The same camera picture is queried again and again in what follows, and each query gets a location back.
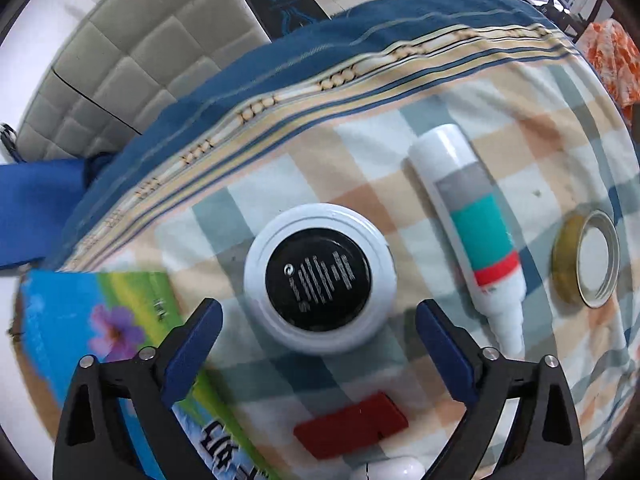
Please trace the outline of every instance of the white tube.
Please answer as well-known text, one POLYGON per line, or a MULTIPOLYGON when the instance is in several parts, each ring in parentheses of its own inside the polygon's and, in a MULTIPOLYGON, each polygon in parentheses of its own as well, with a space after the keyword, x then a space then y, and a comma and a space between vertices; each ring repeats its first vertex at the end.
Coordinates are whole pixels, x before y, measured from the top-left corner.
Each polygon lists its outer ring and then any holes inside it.
POLYGON ((488 318, 502 353, 521 356, 527 286, 484 167, 455 124, 420 136, 409 160, 442 222, 474 307, 488 318))

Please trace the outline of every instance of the metal jar lid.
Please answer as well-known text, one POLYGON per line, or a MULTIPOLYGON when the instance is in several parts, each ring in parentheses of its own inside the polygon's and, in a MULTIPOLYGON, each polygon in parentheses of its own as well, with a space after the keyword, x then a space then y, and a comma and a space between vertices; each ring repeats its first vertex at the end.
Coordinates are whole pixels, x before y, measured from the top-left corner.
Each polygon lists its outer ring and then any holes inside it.
POLYGON ((565 302, 591 308, 607 303, 620 270, 618 234, 609 216, 600 210, 571 216, 556 238, 551 266, 565 302))

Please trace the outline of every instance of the black mat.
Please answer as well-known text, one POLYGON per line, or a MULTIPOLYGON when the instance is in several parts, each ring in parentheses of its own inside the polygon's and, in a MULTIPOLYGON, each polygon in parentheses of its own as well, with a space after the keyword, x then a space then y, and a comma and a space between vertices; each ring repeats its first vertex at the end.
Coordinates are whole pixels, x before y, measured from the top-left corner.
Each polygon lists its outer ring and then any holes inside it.
POLYGON ((328 20, 315 0, 249 0, 272 40, 310 23, 328 20))

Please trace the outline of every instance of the white jar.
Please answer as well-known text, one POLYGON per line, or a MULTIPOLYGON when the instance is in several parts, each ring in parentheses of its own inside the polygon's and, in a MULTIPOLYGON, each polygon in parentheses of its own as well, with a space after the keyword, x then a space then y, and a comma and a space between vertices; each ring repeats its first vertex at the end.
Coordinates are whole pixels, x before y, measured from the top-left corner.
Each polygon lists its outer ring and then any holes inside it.
POLYGON ((244 265, 255 319, 307 354, 335 354, 369 340, 396 296, 385 237, 364 216, 334 204, 285 211, 258 234, 244 265))

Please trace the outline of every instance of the red eraser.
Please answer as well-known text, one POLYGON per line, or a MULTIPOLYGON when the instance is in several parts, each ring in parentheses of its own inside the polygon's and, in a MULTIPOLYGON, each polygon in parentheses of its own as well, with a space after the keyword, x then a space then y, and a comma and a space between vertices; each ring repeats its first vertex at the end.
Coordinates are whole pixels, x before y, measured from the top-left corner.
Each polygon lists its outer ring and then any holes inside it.
POLYGON ((409 427, 406 417, 378 392, 339 412, 297 425, 293 434, 318 460, 372 446, 409 427))

